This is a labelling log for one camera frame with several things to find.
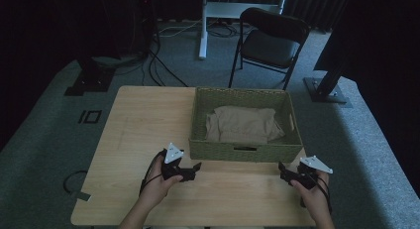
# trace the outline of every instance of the white desk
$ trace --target white desk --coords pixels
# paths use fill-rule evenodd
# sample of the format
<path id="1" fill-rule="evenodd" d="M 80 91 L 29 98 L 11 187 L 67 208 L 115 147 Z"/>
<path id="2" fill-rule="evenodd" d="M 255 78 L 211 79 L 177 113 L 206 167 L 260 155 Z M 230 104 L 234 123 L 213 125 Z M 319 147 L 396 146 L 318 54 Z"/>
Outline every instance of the white desk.
<path id="1" fill-rule="evenodd" d="M 207 18 L 235 18 L 238 19 L 241 13 L 251 7 L 257 7 L 269 12 L 281 14 L 284 6 L 284 0 L 279 0 L 276 4 L 250 4 L 250 3 L 224 3 L 207 2 L 203 0 L 203 17 L 200 43 L 200 59 L 206 59 L 207 56 Z"/>

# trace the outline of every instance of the woven basket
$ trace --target woven basket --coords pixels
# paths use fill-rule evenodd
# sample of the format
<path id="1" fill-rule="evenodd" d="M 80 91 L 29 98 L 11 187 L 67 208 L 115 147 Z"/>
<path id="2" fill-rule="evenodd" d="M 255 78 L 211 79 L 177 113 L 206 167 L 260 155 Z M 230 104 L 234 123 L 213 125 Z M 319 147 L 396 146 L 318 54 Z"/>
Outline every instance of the woven basket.
<path id="1" fill-rule="evenodd" d="M 206 141 L 206 117 L 221 106 L 272 108 L 285 136 L 268 144 Z M 302 150 L 290 95 L 283 90 L 197 87 L 189 137 L 191 159 L 236 162 L 291 163 Z"/>

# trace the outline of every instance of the tripod base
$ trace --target tripod base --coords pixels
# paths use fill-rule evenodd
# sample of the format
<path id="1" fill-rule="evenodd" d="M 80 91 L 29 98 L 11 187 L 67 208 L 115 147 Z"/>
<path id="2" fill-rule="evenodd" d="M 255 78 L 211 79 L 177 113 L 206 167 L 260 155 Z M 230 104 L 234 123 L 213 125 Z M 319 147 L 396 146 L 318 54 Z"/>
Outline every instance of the tripod base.
<path id="1" fill-rule="evenodd" d="M 306 84 L 306 88 L 309 91 L 313 102 L 325 102 L 325 103 L 338 103 L 343 108 L 353 108 L 349 98 L 345 97 L 338 85 L 336 85 L 328 95 L 319 95 L 317 88 L 322 78 L 305 77 L 303 81 Z"/>
<path id="2" fill-rule="evenodd" d="M 73 86 L 69 87 L 64 96 L 82 96 L 84 92 L 106 92 L 114 77 L 115 68 L 101 69 L 99 76 L 87 80 L 82 71 Z"/>

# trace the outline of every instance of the chair seat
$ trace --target chair seat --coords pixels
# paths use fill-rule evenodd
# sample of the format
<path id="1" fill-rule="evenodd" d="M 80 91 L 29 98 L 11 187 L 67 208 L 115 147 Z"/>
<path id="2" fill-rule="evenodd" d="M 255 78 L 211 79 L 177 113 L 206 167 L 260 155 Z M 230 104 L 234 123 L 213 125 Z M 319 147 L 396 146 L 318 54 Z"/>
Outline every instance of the chair seat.
<path id="1" fill-rule="evenodd" d="M 287 68 L 291 66 L 292 58 L 298 48 L 298 43 L 253 30 L 242 45 L 241 55 L 253 61 Z"/>

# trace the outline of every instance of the handheld controller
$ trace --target handheld controller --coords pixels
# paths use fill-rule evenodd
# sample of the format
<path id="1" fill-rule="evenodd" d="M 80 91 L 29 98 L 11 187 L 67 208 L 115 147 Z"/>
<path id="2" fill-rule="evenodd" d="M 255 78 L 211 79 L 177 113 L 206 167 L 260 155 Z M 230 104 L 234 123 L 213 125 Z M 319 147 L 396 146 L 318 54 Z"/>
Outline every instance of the handheld controller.
<path id="1" fill-rule="evenodd" d="M 195 173 L 200 171 L 201 163 L 195 165 L 192 169 L 182 169 L 179 163 L 183 157 L 183 151 L 178 149 L 173 143 L 170 143 L 167 149 L 163 149 L 161 154 L 164 156 L 164 163 L 161 165 L 161 174 L 167 180 L 174 175 L 182 175 L 182 181 L 195 179 Z"/>
<path id="2" fill-rule="evenodd" d="M 167 180 L 168 178 L 175 175 L 182 175 L 181 182 L 195 179 L 195 173 L 200 171 L 201 163 L 195 165 L 194 167 L 192 167 L 192 169 L 182 169 L 179 167 L 180 162 L 181 158 L 176 159 L 175 161 L 170 162 L 168 164 L 161 165 L 161 174 L 163 175 L 164 180 Z"/>
<path id="3" fill-rule="evenodd" d="M 278 163 L 278 169 L 280 170 L 280 178 L 288 182 L 289 185 L 291 185 L 290 181 L 294 179 L 307 189 L 311 189 L 316 185 L 318 180 L 317 170 L 333 173 L 333 170 L 318 160 L 316 156 L 301 158 L 299 166 L 297 167 L 297 172 L 287 170 L 281 162 Z"/>

